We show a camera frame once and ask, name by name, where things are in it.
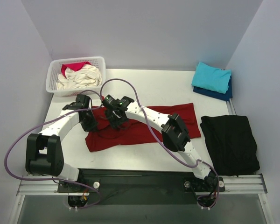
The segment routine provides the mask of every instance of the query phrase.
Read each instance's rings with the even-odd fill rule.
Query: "white wall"
[[[262,0],[22,0],[53,59],[108,68],[225,67]]]
[[[45,77],[51,58],[20,0],[0,0],[0,224],[8,221],[19,181],[3,166],[11,143],[44,120],[50,95]],[[24,174],[25,140],[9,160]]]
[[[280,223],[280,0],[264,0],[227,65],[234,105],[247,115],[276,223]]]

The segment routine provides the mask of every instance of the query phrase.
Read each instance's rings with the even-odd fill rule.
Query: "cable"
[[[52,181],[56,184],[59,184],[58,182],[55,181],[54,177],[52,177]]]
[[[124,80],[124,79],[121,79],[121,78],[112,78],[112,79],[107,80],[107,81],[102,85],[102,87],[101,87],[101,90],[100,90],[101,97],[102,97],[103,87],[104,87],[108,82],[113,81],[113,80],[119,80],[119,81],[125,82],[125,83],[127,83],[128,85],[130,85],[131,88],[134,90],[134,93],[135,93],[135,96],[136,96],[136,101],[137,101],[137,103],[138,103],[138,106],[141,108],[141,110],[142,110],[142,112],[143,112],[143,114],[144,114],[145,122],[146,122],[146,124],[147,124],[147,127],[148,127],[150,133],[152,134],[152,136],[154,137],[154,139],[163,147],[163,149],[166,150],[166,152],[167,152],[169,155],[171,155],[176,161],[178,161],[179,163],[181,163],[182,165],[184,165],[184,166],[186,166],[186,167],[189,167],[189,168],[196,168],[196,167],[198,166],[198,163],[199,163],[199,162],[202,162],[203,164],[205,164],[205,165],[207,165],[208,167],[210,167],[210,169],[211,169],[212,171],[214,171],[214,173],[215,173],[215,175],[216,175],[216,177],[217,177],[217,179],[218,179],[218,184],[217,184],[217,197],[216,197],[214,203],[213,203],[211,206],[209,206],[209,207],[204,207],[204,206],[202,206],[202,205],[199,204],[203,209],[210,209],[210,208],[214,207],[214,205],[216,204],[216,202],[217,202],[217,200],[218,200],[219,191],[220,191],[220,186],[219,186],[219,175],[217,174],[217,172],[215,171],[215,169],[214,169],[210,164],[208,164],[208,163],[206,163],[206,162],[204,162],[204,161],[202,161],[202,160],[196,160],[196,164],[193,165],[193,166],[191,166],[191,165],[185,163],[184,161],[180,160],[180,159],[179,159],[178,157],[176,157],[168,148],[166,148],[166,146],[158,139],[158,137],[157,137],[157,136],[155,135],[155,133],[153,132],[153,130],[152,130],[150,124],[149,124],[149,121],[148,121],[148,119],[147,119],[146,112],[144,111],[144,109],[143,109],[143,107],[142,107],[142,105],[141,105],[141,103],[140,103],[140,101],[139,101],[137,91],[136,91],[135,87],[134,87],[130,82],[128,82],[128,81],[126,81],[126,80]]]
[[[99,98],[102,99],[101,96],[100,96],[97,92],[95,92],[95,91],[93,91],[93,90],[89,90],[89,91],[96,93],[96,94],[99,96]],[[39,128],[39,127],[43,127],[44,125],[47,125],[47,124],[56,122],[56,121],[62,119],[63,117],[68,116],[68,115],[70,115],[70,114],[72,114],[72,113],[76,113],[76,112],[80,112],[80,111],[92,111],[92,110],[97,110],[97,109],[99,109],[99,108],[101,108],[101,107],[102,107],[102,104],[101,104],[99,107],[96,107],[96,108],[85,108],[85,109],[74,110],[74,111],[68,112],[68,113],[66,113],[66,114],[64,114],[64,115],[62,115],[62,116],[60,116],[60,117],[58,117],[58,118],[56,118],[56,119],[53,119],[53,120],[44,122],[44,123],[42,123],[42,124],[40,124],[40,125],[36,125],[36,126],[30,128],[29,130],[27,130],[26,132],[24,132],[22,135],[20,135],[20,136],[11,144],[11,146],[9,147],[8,151],[7,151],[6,154],[5,154],[5,157],[4,157],[4,168],[5,168],[6,172],[7,172],[10,176],[12,176],[13,178],[18,179],[18,180],[22,180],[22,181],[64,181],[64,182],[67,182],[67,183],[73,183],[73,184],[77,184],[77,185],[80,185],[80,186],[82,186],[82,187],[88,188],[88,189],[90,189],[90,190],[93,190],[93,191],[95,191],[95,192],[99,195],[99,200],[98,200],[97,202],[94,202],[94,203],[92,203],[92,204],[86,205],[86,206],[81,207],[81,208],[78,208],[78,209],[86,209],[86,208],[89,208],[89,207],[91,207],[91,206],[93,206],[93,205],[99,203],[100,200],[101,200],[101,194],[100,194],[95,188],[93,188],[93,187],[90,187],[90,186],[88,186],[88,185],[86,185],[86,184],[83,184],[83,183],[79,183],[79,182],[75,182],[75,181],[63,180],[63,179],[59,179],[59,178],[25,178],[25,177],[17,176],[17,175],[15,175],[15,174],[13,174],[13,173],[10,171],[10,169],[8,168],[7,160],[8,160],[8,156],[9,156],[11,150],[14,148],[14,146],[15,146],[25,135],[27,135],[27,134],[30,133],[31,131],[33,131],[33,130]]]

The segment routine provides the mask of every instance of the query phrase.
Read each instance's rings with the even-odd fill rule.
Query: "fabric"
[[[201,134],[195,116],[193,103],[175,106],[149,106],[148,108],[160,113],[178,113],[185,122],[190,137],[199,138]],[[93,114],[98,121],[98,131],[89,132],[86,137],[86,145],[90,152],[100,151],[116,145],[133,145],[156,142],[146,124],[136,120],[129,120],[122,129],[113,129],[105,118],[105,108],[94,110]],[[162,134],[154,130],[154,133],[162,140]]]
[[[231,70],[217,69],[199,62],[192,80],[192,86],[225,94],[228,90],[230,77]]]
[[[260,169],[246,116],[204,116],[201,121],[206,147],[219,175],[250,175]]]
[[[61,70],[56,82],[58,90],[87,88],[102,83],[99,69],[88,62],[62,65]]]
[[[215,92],[215,91],[211,91],[211,90],[206,90],[203,88],[199,88],[194,86],[193,92],[208,96],[208,97],[213,97],[216,99],[221,99],[221,100],[225,100],[225,101],[229,101],[230,98],[232,98],[232,85],[231,85],[231,77],[228,83],[228,90],[226,91],[225,94],[223,93],[219,93],[219,92]]]
[[[72,63],[72,64],[63,64],[61,66],[61,73],[63,74],[63,76],[66,78],[66,75],[65,75],[65,70],[67,68],[70,68],[74,71],[79,71],[81,68],[83,68],[84,65],[86,64],[90,64],[90,62],[78,62],[78,63]]]

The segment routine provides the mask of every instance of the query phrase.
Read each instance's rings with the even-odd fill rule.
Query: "plastic laundry basket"
[[[102,75],[101,85],[87,87],[87,88],[57,90],[56,82],[58,80],[58,74],[61,74],[62,64],[70,64],[76,62],[90,62],[92,66],[97,67]],[[52,92],[59,97],[75,96],[83,90],[99,91],[101,86],[105,82],[105,80],[106,80],[106,64],[103,57],[77,57],[77,58],[54,60],[51,62],[48,69],[47,80],[46,80],[46,91]]]

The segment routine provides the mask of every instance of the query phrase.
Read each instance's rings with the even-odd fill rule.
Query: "gray floor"
[[[64,196],[26,196],[19,224],[265,224],[258,195],[221,195],[210,211],[197,205],[97,205],[69,211]]]

